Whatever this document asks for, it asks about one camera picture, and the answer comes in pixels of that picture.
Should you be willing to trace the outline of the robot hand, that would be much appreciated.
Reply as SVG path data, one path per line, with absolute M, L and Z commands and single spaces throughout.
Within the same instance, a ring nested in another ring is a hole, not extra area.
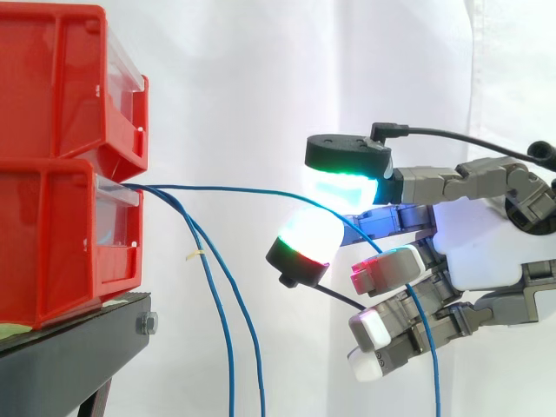
M 305 163 L 320 205 L 294 216 L 266 256 L 284 286 L 317 289 L 339 248 L 414 233 L 352 267 L 355 291 L 381 297 L 349 321 L 357 345 L 348 361 L 359 381 L 481 327 L 552 312 L 555 185 L 532 166 L 554 170 L 554 146 L 497 148 L 453 169 L 395 168 L 386 141 L 413 132 L 380 123 L 368 136 L 310 136 Z

